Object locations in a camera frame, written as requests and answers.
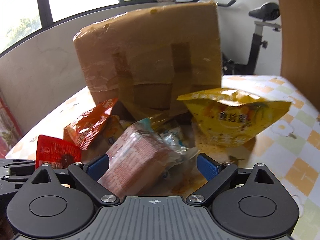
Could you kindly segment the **red snack packet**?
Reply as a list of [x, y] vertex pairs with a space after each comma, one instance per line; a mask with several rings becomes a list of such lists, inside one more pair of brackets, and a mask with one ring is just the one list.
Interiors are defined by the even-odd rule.
[[35, 168], [48, 163], [53, 169], [61, 169], [80, 161], [81, 150], [73, 142], [39, 135], [37, 139]]

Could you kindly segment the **orange snack bag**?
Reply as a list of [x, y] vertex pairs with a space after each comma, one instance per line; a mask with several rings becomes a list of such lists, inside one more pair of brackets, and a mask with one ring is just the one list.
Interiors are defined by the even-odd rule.
[[107, 148], [110, 148], [124, 131], [118, 116], [111, 114], [117, 101], [117, 98], [108, 99], [82, 113], [64, 127], [63, 139], [73, 142], [83, 151], [95, 142], [106, 142]]

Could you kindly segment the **pink snack packet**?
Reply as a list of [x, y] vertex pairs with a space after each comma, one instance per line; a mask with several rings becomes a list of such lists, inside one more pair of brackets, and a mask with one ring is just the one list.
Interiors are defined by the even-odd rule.
[[119, 198], [136, 196], [198, 153], [196, 147], [189, 147], [176, 120], [153, 128], [145, 118], [125, 129], [106, 152], [109, 168], [98, 182]]

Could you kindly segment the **yellow chips bag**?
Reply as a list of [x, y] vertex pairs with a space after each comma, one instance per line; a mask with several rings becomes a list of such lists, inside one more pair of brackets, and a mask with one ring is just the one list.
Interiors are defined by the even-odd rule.
[[243, 145], [278, 121], [291, 102], [270, 101], [232, 88], [215, 88], [180, 95], [199, 130], [214, 144]]

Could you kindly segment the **red patterned box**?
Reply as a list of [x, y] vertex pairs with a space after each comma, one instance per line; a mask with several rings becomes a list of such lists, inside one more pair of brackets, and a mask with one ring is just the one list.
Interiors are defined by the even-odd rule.
[[1, 158], [4, 158], [19, 142], [22, 133], [2, 94], [0, 98], [0, 136]]

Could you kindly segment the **floral checkered tablecloth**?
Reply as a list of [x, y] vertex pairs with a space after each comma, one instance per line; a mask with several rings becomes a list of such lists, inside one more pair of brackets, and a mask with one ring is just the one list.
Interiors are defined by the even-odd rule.
[[[292, 237], [319, 239], [319, 112], [284, 77], [224, 76], [222, 86], [269, 100], [291, 101], [292, 105], [280, 120], [239, 147], [214, 146], [198, 131], [197, 147], [218, 162], [230, 161], [240, 168], [266, 164], [298, 204], [299, 221]], [[39, 135], [62, 138], [63, 128], [94, 105], [88, 88], [83, 88], [43, 118], [5, 157], [35, 159]], [[193, 164], [192, 171], [191, 167], [176, 166], [171, 177], [159, 181], [145, 195], [188, 196], [206, 182]]]

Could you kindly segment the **brown cardboard box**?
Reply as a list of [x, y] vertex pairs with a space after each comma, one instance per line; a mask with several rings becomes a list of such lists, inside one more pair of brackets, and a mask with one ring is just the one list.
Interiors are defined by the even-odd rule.
[[185, 113], [180, 95], [221, 86], [215, 2], [129, 11], [82, 28], [73, 43], [94, 102], [118, 98], [137, 120]]

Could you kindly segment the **black exercise bike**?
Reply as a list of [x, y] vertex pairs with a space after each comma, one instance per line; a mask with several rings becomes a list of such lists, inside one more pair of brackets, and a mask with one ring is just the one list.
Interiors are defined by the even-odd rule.
[[267, 7], [279, 0], [216, 0], [223, 72], [236, 75], [279, 75], [281, 69], [281, 18]]

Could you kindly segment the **wooden door panel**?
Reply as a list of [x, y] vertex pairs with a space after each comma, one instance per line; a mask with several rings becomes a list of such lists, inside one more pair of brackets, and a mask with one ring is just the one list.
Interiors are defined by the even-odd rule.
[[319, 109], [319, 0], [279, 0], [281, 76]]

